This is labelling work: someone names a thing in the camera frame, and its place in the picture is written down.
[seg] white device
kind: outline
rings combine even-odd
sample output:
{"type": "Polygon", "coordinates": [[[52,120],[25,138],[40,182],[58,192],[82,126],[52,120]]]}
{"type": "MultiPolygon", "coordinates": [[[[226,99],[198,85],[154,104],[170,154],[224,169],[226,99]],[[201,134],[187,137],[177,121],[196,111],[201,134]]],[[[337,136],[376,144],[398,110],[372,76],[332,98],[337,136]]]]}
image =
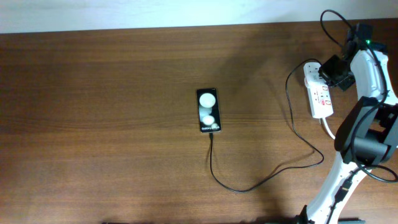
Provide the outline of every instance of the white device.
{"type": "Polygon", "coordinates": [[[319,76],[321,65],[309,62],[304,65],[304,84],[307,87],[313,118],[326,118],[333,114],[329,87],[325,80],[319,76]]]}
{"type": "MultiPolygon", "coordinates": [[[[395,96],[395,93],[391,88],[391,81],[387,71],[387,61],[388,56],[384,55],[381,52],[375,51],[376,56],[381,61],[382,70],[384,72],[384,77],[387,82],[387,89],[390,90],[387,100],[385,103],[390,105],[395,105],[398,103],[398,99],[395,96]]],[[[354,59],[351,61],[351,71],[354,73],[358,99],[362,96],[375,97],[378,100],[382,99],[381,93],[384,91],[382,87],[382,79],[379,70],[376,67],[376,63],[371,53],[366,50],[360,50],[354,56],[354,59]]],[[[309,75],[312,74],[313,71],[305,72],[309,75]]],[[[350,173],[357,168],[357,165],[354,162],[350,162],[349,164],[345,164],[341,158],[341,154],[339,152],[336,153],[335,163],[331,171],[326,178],[326,181],[323,183],[322,188],[319,194],[312,200],[311,203],[308,204],[307,207],[307,217],[309,220],[315,222],[315,224],[325,224],[328,220],[328,214],[330,212],[330,207],[333,205],[335,201],[335,194],[337,190],[342,185],[342,183],[348,178],[350,173]]],[[[355,188],[358,184],[366,177],[366,174],[362,171],[359,171],[353,179],[353,184],[349,188],[348,193],[344,200],[340,203],[336,204],[336,208],[332,214],[330,224],[336,224],[338,221],[338,217],[340,213],[353,194],[355,188]]]]}

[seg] white panel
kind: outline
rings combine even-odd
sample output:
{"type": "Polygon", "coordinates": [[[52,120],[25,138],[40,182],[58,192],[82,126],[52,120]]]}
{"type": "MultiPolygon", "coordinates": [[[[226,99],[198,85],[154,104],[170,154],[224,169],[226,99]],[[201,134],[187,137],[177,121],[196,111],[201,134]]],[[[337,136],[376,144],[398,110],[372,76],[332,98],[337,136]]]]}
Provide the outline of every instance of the white panel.
{"type": "Polygon", "coordinates": [[[377,0],[2,0],[0,33],[317,21],[324,9],[398,17],[398,1],[377,0]]]}

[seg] white cord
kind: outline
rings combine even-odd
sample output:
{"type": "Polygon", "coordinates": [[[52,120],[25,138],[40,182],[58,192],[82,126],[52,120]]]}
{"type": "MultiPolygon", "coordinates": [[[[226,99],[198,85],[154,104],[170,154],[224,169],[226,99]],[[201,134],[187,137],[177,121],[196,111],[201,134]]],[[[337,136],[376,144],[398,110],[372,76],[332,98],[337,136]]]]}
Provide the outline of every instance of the white cord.
{"type": "Polygon", "coordinates": [[[328,123],[326,122],[326,119],[325,119],[325,118],[321,118],[321,120],[323,121],[323,126],[325,127],[325,129],[326,129],[326,131],[328,132],[329,136],[330,136],[332,139],[335,139],[336,137],[335,137],[335,135],[330,131],[330,128],[329,128],[329,126],[328,126],[328,123]]]}

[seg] wooden table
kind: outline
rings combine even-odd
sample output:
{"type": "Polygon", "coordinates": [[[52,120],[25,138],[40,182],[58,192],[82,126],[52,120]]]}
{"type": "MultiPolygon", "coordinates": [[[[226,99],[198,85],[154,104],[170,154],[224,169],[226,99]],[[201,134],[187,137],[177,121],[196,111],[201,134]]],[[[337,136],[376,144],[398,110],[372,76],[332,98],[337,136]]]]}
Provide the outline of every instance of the wooden table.
{"type": "MultiPolygon", "coordinates": [[[[397,91],[398,19],[367,22],[389,47],[397,91]]],[[[343,41],[342,22],[326,26],[343,41]]],[[[248,194],[210,175],[195,90],[218,89],[215,174],[246,188],[279,164],[320,159],[290,128],[284,83],[302,60],[338,53],[318,22],[0,35],[0,223],[239,223],[299,214],[335,154],[310,115],[302,68],[289,85],[295,122],[325,162],[248,194]]],[[[331,97],[335,132],[356,89],[335,88],[331,97]]],[[[387,163],[394,170],[397,156],[387,163]]],[[[396,185],[366,178],[341,217],[394,223],[397,201],[396,185]]]]}

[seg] white power strip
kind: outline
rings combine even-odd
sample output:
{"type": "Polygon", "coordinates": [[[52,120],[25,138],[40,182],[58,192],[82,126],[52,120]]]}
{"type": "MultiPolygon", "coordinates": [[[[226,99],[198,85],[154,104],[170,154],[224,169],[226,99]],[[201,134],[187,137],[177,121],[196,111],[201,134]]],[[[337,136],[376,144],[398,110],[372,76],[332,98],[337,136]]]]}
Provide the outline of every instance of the white power strip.
{"type": "Polygon", "coordinates": [[[312,117],[318,119],[333,114],[329,87],[318,73],[320,67],[321,65],[317,62],[309,62],[304,65],[304,84],[308,90],[312,117]]]}

